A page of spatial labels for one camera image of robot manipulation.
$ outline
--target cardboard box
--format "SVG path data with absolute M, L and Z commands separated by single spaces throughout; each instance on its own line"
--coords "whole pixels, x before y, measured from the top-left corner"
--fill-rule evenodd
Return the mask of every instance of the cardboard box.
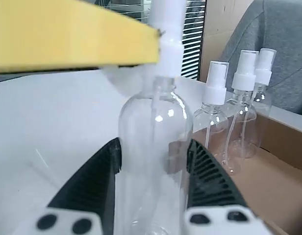
M 302 235 L 302 131 L 276 119 L 267 122 L 262 148 L 232 179 L 275 234 Z

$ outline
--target yellow board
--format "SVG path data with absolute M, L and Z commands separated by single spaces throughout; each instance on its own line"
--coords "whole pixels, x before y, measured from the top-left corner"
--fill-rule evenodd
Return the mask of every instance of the yellow board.
M 78 0 L 0 0 L 0 72 L 158 60 L 158 31 Z

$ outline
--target window blinds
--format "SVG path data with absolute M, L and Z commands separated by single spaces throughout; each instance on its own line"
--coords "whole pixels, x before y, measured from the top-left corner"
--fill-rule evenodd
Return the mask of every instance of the window blinds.
M 96 4 L 147 23 L 151 0 L 96 0 Z M 187 0 L 182 42 L 185 46 L 181 75 L 200 77 L 204 13 L 206 0 Z

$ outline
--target spray bottle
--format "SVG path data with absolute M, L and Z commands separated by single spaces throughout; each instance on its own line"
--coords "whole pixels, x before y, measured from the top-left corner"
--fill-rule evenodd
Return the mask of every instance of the spray bottle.
M 202 106 L 194 114 L 195 138 L 214 156 L 224 152 L 228 119 L 221 111 L 226 96 L 228 63 L 211 61 Z
M 115 235 L 179 235 L 186 209 L 193 118 L 175 93 L 181 75 L 185 0 L 153 0 L 160 58 L 144 66 L 143 90 L 119 117 L 122 170 L 116 175 Z
M 267 117 L 272 107 L 271 95 L 267 92 L 267 86 L 272 76 L 272 66 L 276 56 L 276 50 L 263 48 L 260 50 L 258 61 L 255 66 L 255 86 L 252 93 L 252 101 L 257 111 L 256 128 L 258 130 L 258 139 L 255 143 L 257 147 L 261 146 L 262 137 L 267 124 Z
M 230 117 L 230 128 L 222 162 L 229 174 L 237 174 L 241 170 L 243 160 L 253 156 L 256 150 L 252 144 L 257 139 L 256 111 L 251 98 L 258 54 L 258 51 L 241 51 L 232 83 L 234 94 L 222 107 L 226 116 Z

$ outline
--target clear plastic bottle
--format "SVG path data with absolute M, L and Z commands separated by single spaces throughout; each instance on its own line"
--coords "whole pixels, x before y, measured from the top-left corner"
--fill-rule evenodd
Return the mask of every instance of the clear plastic bottle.
M 122 170 L 119 205 L 123 235 L 178 235 L 186 208 L 187 149 L 192 115 L 174 93 L 173 78 L 158 77 L 123 107 L 119 119 Z
M 257 115 L 251 98 L 257 56 L 258 51 L 241 51 L 232 83 L 234 94 L 222 107 L 230 123 L 223 160 L 229 174 L 239 173 L 244 159 L 252 157 L 256 151 L 254 142 L 257 140 Z
M 252 94 L 253 105 L 257 111 L 256 128 L 258 130 L 258 139 L 255 142 L 257 147 L 261 146 L 262 138 L 267 125 L 267 117 L 272 107 L 271 95 L 267 92 L 267 86 L 272 76 L 272 66 L 276 56 L 276 50 L 263 48 L 260 51 L 255 66 L 255 86 Z
M 221 111 L 226 96 L 228 63 L 211 61 L 202 106 L 194 113 L 194 138 L 214 156 L 224 153 L 228 119 Z

